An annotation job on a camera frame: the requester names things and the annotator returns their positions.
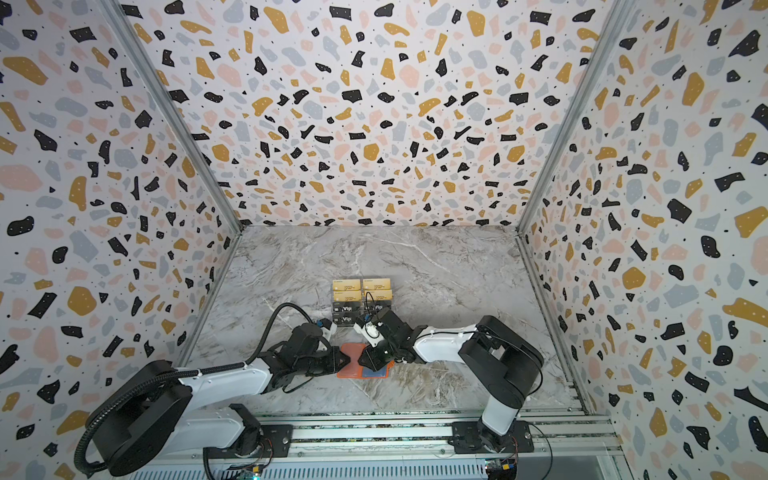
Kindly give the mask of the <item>orange card holder wallet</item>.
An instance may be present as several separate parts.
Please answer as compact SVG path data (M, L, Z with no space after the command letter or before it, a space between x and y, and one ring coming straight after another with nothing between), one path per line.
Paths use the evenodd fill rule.
M350 357L350 363L336 374L337 378L374 379L387 378L389 376L389 370L394 366L394 361L390 361L385 367L377 371L373 371L358 363L365 347L366 345L363 343L344 343L341 345L340 350Z

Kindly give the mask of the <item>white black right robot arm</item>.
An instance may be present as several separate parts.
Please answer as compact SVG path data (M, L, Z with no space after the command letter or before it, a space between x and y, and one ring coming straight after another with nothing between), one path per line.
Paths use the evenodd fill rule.
M368 342L358 363L373 371L391 362L466 365L489 394L479 420L479 434L488 442L509 436L526 400L543 384L541 353L491 315L466 327L412 327L384 308L354 329Z

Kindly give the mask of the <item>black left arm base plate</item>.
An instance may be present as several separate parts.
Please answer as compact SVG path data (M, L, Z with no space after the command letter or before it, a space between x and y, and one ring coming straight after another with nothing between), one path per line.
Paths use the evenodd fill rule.
M290 424L262 425L259 429L247 427L229 447L208 447L208 456L241 462L286 458L293 432L294 427Z

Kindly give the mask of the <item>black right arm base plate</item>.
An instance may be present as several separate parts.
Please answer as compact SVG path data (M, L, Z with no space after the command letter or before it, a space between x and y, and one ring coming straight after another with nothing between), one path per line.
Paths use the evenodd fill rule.
M504 435L493 432L480 420L454 422L447 442L457 454L511 455L534 451L530 424L523 420L514 421Z

